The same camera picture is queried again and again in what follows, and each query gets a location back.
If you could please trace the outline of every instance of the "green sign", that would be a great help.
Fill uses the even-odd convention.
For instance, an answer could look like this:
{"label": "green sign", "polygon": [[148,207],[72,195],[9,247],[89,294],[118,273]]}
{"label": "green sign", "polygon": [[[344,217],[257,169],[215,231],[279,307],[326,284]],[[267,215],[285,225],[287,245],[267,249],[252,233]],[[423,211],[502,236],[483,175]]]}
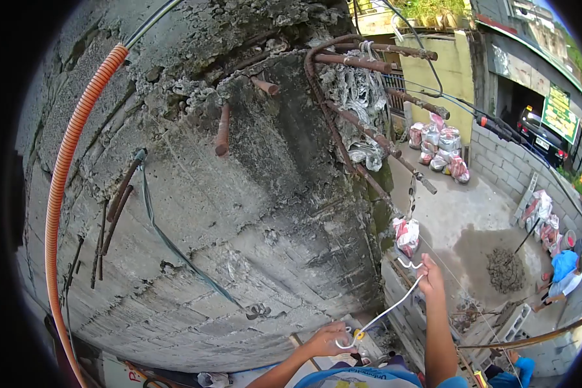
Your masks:
{"label": "green sign", "polygon": [[569,102],[569,93],[551,84],[550,94],[543,104],[541,122],[554,129],[567,142],[574,144],[580,119],[569,111]]}

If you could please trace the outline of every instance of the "license plate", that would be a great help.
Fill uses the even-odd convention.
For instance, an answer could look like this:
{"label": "license plate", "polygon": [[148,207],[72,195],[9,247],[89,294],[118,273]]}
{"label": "license plate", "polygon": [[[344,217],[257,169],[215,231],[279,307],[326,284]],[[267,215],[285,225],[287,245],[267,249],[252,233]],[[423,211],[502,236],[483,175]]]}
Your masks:
{"label": "license plate", "polygon": [[541,146],[541,148],[543,148],[545,151],[549,151],[549,149],[550,149],[550,143],[546,142],[545,140],[543,140],[539,136],[537,136],[537,138],[535,139],[534,142],[536,144],[538,144],[539,146]]}

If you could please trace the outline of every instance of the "bucket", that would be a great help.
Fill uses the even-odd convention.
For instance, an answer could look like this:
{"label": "bucket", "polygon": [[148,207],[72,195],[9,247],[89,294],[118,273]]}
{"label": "bucket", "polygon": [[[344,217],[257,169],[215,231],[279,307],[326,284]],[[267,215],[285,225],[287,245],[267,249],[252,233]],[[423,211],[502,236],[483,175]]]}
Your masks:
{"label": "bucket", "polygon": [[571,229],[567,230],[565,237],[560,240],[560,251],[573,248],[575,245],[575,232]]}

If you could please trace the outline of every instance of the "orange corrugated conduit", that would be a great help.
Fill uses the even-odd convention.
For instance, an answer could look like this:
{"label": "orange corrugated conduit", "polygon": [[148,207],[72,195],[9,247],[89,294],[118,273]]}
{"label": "orange corrugated conduit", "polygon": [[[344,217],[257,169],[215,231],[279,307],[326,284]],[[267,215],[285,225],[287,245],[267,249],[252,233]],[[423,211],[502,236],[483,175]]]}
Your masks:
{"label": "orange corrugated conduit", "polygon": [[86,124],[86,120],[89,118],[89,114],[91,114],[101,91],[108,81],[110,81],[112,74],[125,61],[127,53],[128,51],[125,46],[121,43],[117,44],[101,66],[99,66],[93,79],[86,87],[76,106],[76,110],[71,116],[71,120],[69,120],[67,131],[64,134],[60,150],[58,151],[54,174],[52,175],[52,183],[49,187],[48,213],[45,220],[45,279],[48,287],[49,306],[52,309],[52,315],[54,316],[54,322],[56,322],[56,330],[58,331],[62,347],[67,354],[71,369],[73,369],[73,373],[78,378],[78,382],[82,388],[86,388],[86,384],[80,372],[78,361],[71,349],[69,335],[64,325],[64,320],[62,319],[61,307],[58,301],[56,240],[58,239],[60,208],[62,205],[64,185],[67,182],[67,174],[69,173],[71,161],[73,160],[73,153],[76,151],[78,140],[82,134],[82,128],[84,128],[84,124]]}

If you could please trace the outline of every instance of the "car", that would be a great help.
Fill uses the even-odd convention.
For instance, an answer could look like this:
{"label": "car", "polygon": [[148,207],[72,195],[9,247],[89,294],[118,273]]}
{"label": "car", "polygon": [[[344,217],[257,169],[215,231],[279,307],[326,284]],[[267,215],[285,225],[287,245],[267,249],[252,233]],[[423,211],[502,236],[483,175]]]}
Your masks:
{"label": "car", "polygon": [[555,130],[541,122],[541,118],[528,105],[518,120],[518,129],[531,147],[534,147],[554,168],[561,167],[569,154],[569,143]]}

